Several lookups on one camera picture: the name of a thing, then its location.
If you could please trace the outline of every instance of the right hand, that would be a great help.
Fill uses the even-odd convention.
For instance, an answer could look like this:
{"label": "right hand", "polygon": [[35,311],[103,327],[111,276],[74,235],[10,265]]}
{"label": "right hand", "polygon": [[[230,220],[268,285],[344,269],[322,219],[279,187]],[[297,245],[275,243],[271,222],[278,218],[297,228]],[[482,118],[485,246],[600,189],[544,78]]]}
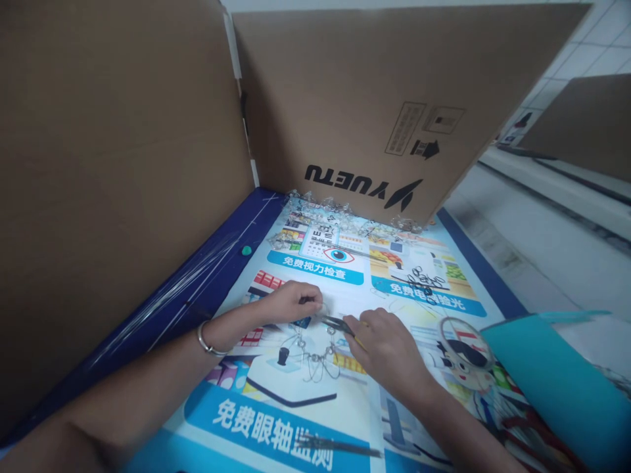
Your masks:
{"label": "right hand", "polygon": [[347,315],[344,322],[365,346],[363,349],[351,335],[344,334],[355,359],[400,402],[430,396],[440,387],[412,335],[395,314],[380,307],[362,312],[360,320]]}

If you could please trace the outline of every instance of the cardboard panel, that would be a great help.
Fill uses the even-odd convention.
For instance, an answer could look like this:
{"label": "cardboard panel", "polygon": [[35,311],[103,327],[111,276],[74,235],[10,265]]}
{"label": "cardboard panel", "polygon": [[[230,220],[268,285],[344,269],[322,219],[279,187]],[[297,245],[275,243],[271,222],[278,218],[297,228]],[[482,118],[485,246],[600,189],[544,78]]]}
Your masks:
{"label": "cardboard panel", "polygon": [[253,185],[217,2],[5,2],[0,32],[4,434]]}
{"label": "cardboard panel", "polygon": [[631,74],[571,80],[521,148],[631,183]]}
{"label": "cardboard panel", "polygon": [[588,8],[234,14],[261,184],[426,222]]}

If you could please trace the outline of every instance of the poster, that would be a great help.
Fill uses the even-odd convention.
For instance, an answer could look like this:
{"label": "poster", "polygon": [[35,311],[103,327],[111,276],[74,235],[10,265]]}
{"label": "poster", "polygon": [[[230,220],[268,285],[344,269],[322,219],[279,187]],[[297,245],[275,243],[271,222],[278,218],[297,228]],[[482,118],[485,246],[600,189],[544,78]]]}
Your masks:
{"label": "poster", "polygon": [[[501,366],[459,363],[472,351],[474,360],[490,356],[473,331],[503,317],[439,221],[415,235],[293,198],[266,240],[219,316],[292,279],[316,284],[323,310],[335,317],[377,307],[397,315],[432,375],[490,430],[527,409]],[[473,331],[441,329],[447,317]],[[383,458],[300,448],[304,434],[378,449]],[[317,316],[246,334],[126,470],[193,473],[208,465],[272,472],[452,469],[422,424],[366,375],[343,335]]]}

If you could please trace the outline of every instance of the left hand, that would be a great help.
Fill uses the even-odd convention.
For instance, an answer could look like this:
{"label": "left hand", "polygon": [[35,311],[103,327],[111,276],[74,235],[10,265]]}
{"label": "left hand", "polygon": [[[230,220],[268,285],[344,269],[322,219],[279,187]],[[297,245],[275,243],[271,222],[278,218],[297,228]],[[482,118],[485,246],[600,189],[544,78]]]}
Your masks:
{"label": "left hand", "polygon": [[[300,304],[300,298],[313,301]],[[291,323],[309,317],[322,308],[322,293],[319,287],[306,282],[287,281],[269,296],[260,300],[263,325]]]}

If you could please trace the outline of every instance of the bangle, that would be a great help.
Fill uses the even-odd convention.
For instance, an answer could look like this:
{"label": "bangle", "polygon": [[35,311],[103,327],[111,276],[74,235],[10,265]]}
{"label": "bangle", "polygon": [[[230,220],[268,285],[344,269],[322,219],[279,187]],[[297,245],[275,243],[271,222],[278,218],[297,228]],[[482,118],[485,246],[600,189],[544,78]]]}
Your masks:
{"label": "bangle", "polygon": [[197,327],[197,340],[199,340],[199,344],[202,346],[202,348],[204,349],[204,351],[206,353],[210,353],[213,356],[216,356],[217,358],[223,358],[225,357],[230,351],[219,351],[214,349],[213,347],[209,347],[208,345],[206,345],[206,342],[204,341],[204,337],[202,337],[202,329],[204,328],[204,325],[206,323],[208,323],[210,321],[203,321],[199,327]]}

